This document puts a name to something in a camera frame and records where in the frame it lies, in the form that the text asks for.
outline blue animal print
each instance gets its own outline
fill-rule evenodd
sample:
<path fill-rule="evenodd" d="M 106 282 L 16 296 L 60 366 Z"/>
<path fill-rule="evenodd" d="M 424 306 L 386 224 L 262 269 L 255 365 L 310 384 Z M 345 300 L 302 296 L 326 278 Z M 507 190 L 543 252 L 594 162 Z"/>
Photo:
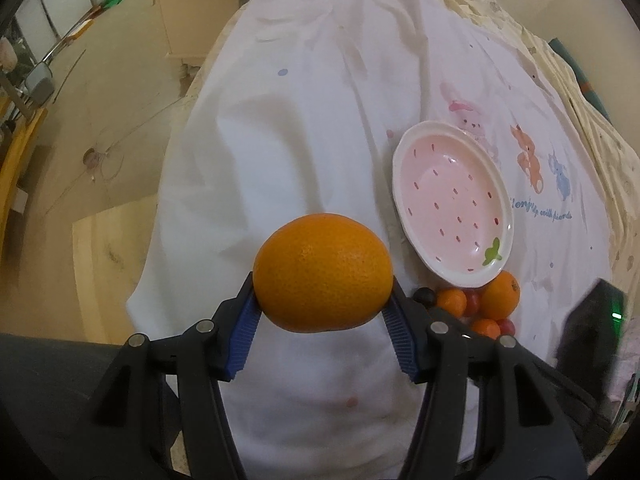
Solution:
<path fill-rule="evenodd" d="M 569 195 L 571 195 L 571 183 L 569 179 L 566 177 L 566 168 L 564 165 L 558 162 L 556 158 L 556 152 L 549 154 L 549 169 L 551 173 L 556 176 L 556 187 L 562 196 L 562 201 L 564 202 Z"/>

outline green leaf design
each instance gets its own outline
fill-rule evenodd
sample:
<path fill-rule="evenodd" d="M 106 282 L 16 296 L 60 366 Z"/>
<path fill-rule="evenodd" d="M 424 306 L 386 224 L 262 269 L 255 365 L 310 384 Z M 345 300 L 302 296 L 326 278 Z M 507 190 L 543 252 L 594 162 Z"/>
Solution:
<path fill-rule="evenodd" d="M 498 251 L 500 251 L 500 238 L 494 238 L 494 244 L 484 252 L 484 263 L 482 263 L 482 266 L 485 267 L 494 260 L 500 261 L 502 256 L 500 256 Z"/>

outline floor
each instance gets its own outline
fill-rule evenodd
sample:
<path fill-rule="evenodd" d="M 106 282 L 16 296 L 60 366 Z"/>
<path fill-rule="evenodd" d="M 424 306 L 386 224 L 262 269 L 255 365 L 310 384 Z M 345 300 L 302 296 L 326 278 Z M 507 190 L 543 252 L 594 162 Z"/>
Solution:
<path fill-rule="evenodd" d="M 83 340 L 71 225 L 152 195 L 184 88 L 179 64 L 152 0 L 124 0 L 99 16 L 51 63 L 56 87 L 20 186 L 30 194 L 14 214 L 0 272 L 0 331 Z M 108 153 L 94 171 L 82 157 Z"/>

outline plate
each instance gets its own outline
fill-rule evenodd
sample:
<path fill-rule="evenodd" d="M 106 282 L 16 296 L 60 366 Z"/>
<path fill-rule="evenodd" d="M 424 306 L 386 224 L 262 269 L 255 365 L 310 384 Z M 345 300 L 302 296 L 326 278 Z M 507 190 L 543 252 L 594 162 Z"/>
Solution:
<path fill-rule="evenodd" d="M 441 278 L 477 288 L 500 273 L 513 243 L 509 195 L 464 131 L 436 121 L 409 128 L 394 153 L 393 194 L 407 238 Z"/>

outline orange fox print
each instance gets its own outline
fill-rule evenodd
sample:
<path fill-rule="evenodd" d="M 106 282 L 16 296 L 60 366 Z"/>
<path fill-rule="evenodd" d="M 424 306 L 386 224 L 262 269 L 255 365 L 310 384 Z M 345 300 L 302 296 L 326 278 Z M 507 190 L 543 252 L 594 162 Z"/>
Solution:
<path fill-rule="evenodd" d="M 540 174 L 540 161 L 536 157 L 536 145 L 525 132 L 522 131 L 519 124 L 516 127 L 511 127 L 511 135 L 518 141 L 518 145 L 522 150 L 522 153 L 518 155 L 518 165 L 524 171 L 524 174 L 529 177 L 531 187 L 533 190 L 540 194 L 544 187 L 544 181 Z"/>

